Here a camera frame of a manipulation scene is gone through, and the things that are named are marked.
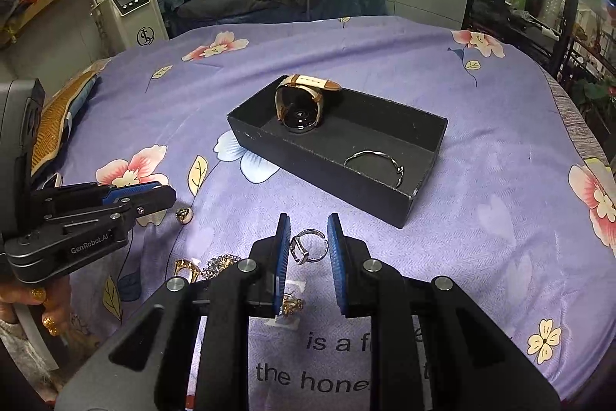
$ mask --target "black box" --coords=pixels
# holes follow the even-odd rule
[[[274,96],[280,81],[276,79],[229,114],[227,119],[238,143],[356,208],[402,228],[436,160],[447,119],[342,89],[323,92],[321,125],[296,134],[276,118]],[[395,187],[399,175],[389,159],[366,154],[344,166],[348,157],[361,150],[386,153],[403,165],[400,186]]]

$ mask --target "silver bracelet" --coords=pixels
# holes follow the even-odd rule
[[[393,167],[395,168],[395,171],[400,175],[400,177],[398,178],[398,183],[395,184],[395,187],[398,188],[400,186],[400,184],[402,183],[402,178],[404,178],[404,166],[401,164],[398,164],[393,159],[392,156],[389,156],[386,153],[378,152],[375,150],[362,150],[361,152],[357,152],[353,154],[351,157],[348,157],[344,161],[344,166],[346,166],[349,161],[352,161],[353,159],[357,159],[359,156],[362,156],[364,154],[374,154],[375,156],[385,157],[386,159],[389,159],[392,162]]]
[[[309,233],[320,237],[323,242],[325,242],[325,251],[323,251],[323,254],[318,258],[310,258],[308,250],[304,248],[304,245],[301,242],[301,237]],[[295,263],[297,263],[297,265],[303,265],[306,262],[320,262],[323,258],[325,258],[325,256],[327,256],[327,252],[330,250],[330,244],[329,242],[327,242],[327,238],[322,232],[315,230],[314,228],[307,228],[306,230],[302,230],[293,239],[291,239],[291,245],[289,250],[291,251],[291,255],[293,256]]]

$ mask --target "flower print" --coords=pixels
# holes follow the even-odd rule
[[[169,179],[160,173],[154,173],[156,166],[167,152],[165,145],[155,144],[137,152],[130,163],[124,159],[111,161],[96,171],[96,181],[101,185],[121,186],[137,185],[158,181],[161,185],[168,185]]]
[[[225,51],[242,50],[246,46],[248,46],[248,39],[235,40],[233,32],[220,32],[212,44],[209,46],[199,46],[196,50],[183,56],[182,59],[190,61],[192,59],[207,58],[208,56],[219,55]]]
[[[228,163],[241,158],[239,169],[246,180],[252,183],[262,183],[280,169],[270,161],[242,147],[236,140],[233,131],[227,131],[218,138],[214,152],[216,152],[220,161]]]
[[[588,207],[593,230],[616,255],[616,209],[599,180],[588,166],[572,166],[569,185]]]
[[[539,323],[539,334],[532,334],[529,337],[529,349],[526,353],[532,356],[539,352],[537,364],[543,364],[552,358],[552,347],[556,347],[561,342],[561,329],[552,329],[554,321],[552,319],[541,319]]]
[[[504,58],[503,46],[491,35],[470,30],[452,30],[454,41],[458,44],[466,44],[468,48],[477,48],[485,57],[494,52],[497,58]]]

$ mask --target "floral bedsheet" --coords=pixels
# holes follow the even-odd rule
[[[403,229],[239,146],[227,113],[292,73],[449,119]],[[247,256],[280,212],[295,233],[325,231],[337,212],[404,275],[452,277],[563,399],[614,339],[611,172],[580,157],[541,69],[487,35],[386,16],[192,30],[113,58],[73,131],[65,184],[156,180],[177,192],[174,208],[139,219],[129,246],[72,275],[73,307],[101,337],[176,270],[199,280]],[[329,260],[290,264],[287,293],[302,310],[251,321],[251,409],[367,410],[370,324],[340,316]]]

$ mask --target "white medical device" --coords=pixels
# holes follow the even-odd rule
[[[94,0],[94,15],[110,55],[168,40],[156,0]]]

